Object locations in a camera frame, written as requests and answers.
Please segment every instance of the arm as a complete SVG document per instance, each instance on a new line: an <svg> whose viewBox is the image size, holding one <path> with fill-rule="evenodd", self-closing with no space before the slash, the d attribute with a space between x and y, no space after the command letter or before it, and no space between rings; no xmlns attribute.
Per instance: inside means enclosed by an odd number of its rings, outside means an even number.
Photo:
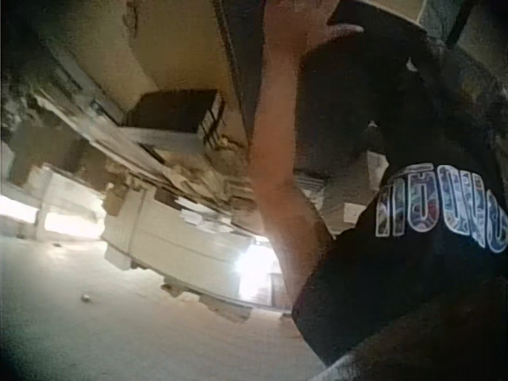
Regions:
<svg viewBox="0 0 508 381"><path fill-rule="evenodd" d="M250 152L252 189L267 238L294 301L327 250L331 236L294 180L294 111L302 57L351 28L326 25L336 3L268 0L264 69Z"/></svg>

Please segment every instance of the person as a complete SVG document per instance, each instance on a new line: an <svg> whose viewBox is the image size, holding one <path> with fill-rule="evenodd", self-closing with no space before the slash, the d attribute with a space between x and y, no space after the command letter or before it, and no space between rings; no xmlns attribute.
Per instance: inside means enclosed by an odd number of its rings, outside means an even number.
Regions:
<svg viewBox="0 0 508 381"><path fill-rule="evenodd" d="M390 166L355 228L337 239L298 189L302 59L361 33L328 25L336 7L267 0L264 9L249 174L293 319L333 365L323 379L498 380L506 375L508 217L494 153L467 113L433 109L418 134L381 126Z"/></svg>

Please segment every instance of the wrist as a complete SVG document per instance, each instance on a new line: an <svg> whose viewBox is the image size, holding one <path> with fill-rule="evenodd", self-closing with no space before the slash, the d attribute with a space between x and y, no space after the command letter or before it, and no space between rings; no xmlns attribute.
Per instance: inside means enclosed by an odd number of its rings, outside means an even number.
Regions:
<svg viewBox="0 0 508 381"><path fill-rule="evenodd" d="M289 55L264 55L263 73L274 75L296 74L300 71L300 59Z"/></svg>

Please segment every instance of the bright window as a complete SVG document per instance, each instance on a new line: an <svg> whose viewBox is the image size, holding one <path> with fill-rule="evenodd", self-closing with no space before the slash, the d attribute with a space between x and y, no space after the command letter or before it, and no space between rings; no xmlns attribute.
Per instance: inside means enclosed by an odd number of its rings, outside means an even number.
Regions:
<svg viewBox="0 0 508 381"><path fill-rule="evenodd" d="M37 218L37 208L22 202L0 196L0 214L33 224Z"/></svg>
<svg viewBox="0 0 508 381"><path fill-rule="evenodd" d="M84 238L99 238L104 231L104 220L93 223L80 216L50 212L44 228L49 232Z"/></svg>
<svg viewBox="0 0 508 381"><path fill-rule="evenodd" d="M254 300L258 293L270 287L270 274L280 274L280 265L272 248L251 244L238 259L237 272L241 275L238 296Z"/></svg>

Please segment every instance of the hand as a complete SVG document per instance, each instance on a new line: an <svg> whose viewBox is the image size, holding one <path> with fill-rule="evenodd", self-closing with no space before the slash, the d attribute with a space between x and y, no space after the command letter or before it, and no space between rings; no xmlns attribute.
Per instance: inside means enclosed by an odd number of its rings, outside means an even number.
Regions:
<svg viewBox="0 0 508 381"><path fill-rule="evenodd" d="M264 58L267 62L302 57L342 36L361 32L357 25L327 25L339 0L267 0L264 8Z"/></svg>

